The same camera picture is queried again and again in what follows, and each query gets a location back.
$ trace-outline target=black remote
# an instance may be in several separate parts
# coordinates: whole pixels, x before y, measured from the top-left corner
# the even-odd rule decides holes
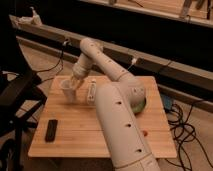
[[[47,126],[47,131],[45,136],[46,142],[52,142],[55,140],[57,124],[58,124],[58,120],[56,119],[51,119],[48,121],[48,126]]]

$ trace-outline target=floor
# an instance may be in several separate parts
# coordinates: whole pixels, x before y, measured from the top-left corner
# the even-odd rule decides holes
[[[58,59],[45,54],[43,52],[34,50],[32,48],[21,46],[23,53],[34,70],[47,69],[54,66]],[[64,61],[64,69],[60,72],[61,75],[70,74],[72,64]],[[50,72],[40,73],[42,79],[53,77],[60,67],[51,70]],[[46,81],[40,85],[40,88],[48,95],[51,81]],[[186,115],[190,106],[176,101],[177,104],[183,108],[184,115]],[[42,111],[40,109],[35,117],[39,120],[39,114]],[[202,142],[205,150],[208,153],[210,160],[213,162],[213,115],[206,111],[193,108],[189,123],[194,125],[197,131],[197,137]],[[23,148],[22,148],[22,163],[24,165],[24,171],[111,171],[112,163],[110,159],[48,159],[48,158],[29,158],[27,152],[30,146],[30,142],[33,137],[33,130],[30,133],[24,134]],[[4,137],[0,140],[0,145],[8,137]],[[211,171],[213,168],[207,163],[207,160],[202,152],[199,144],[196,141],[187,143],[184,145],[187,153],[192,161],[192,167],[194,171]],[[171,159],[172,162],[178,163],[177,159]],[[179,167],[169,164],[165,159],[158,160],[159,166],[162,171],[179,171],[183,170]]]

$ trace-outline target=dark background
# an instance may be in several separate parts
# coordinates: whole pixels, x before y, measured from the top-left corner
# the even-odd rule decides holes
[[[213,71],[213,28],[77,0],[1,0],[0,4],[19,17],[32,16],[29,7],[34,6],[44,24]],[[137,69],[132,72],[150,74]],[[156,79],[195,96],[212,95],[172,78],[158,75]]]

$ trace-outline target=wooden table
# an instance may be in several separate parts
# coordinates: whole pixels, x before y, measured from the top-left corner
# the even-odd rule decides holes
[[[108,82],[105,76],[89,76],[77,92],[76,104],[68,104],[62,90],[61,80],[68,76],[55,77],[44,110],[41,113],[29,149],[30,157],[109,157],[101,127],[96,117],[94,106],[86,103],[86,94],[92,79],[97,86]],[[139,77],[147,90],[147,105],[137,115],[141,130],[146,136],[156,158],[174,158],[176,150],[163,110],[158,88],[154,77]],[[47,122],[58,119],[56,139],[52,143],[44,141]]]

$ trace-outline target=white bottle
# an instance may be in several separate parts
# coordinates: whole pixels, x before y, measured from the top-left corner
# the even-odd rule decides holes
[[[34,7],[30,7],[30,8],[32,9],[32,12],[33,12],[33,23],[37,26],[42,26],[42,21],[40,16],[37,14]]]

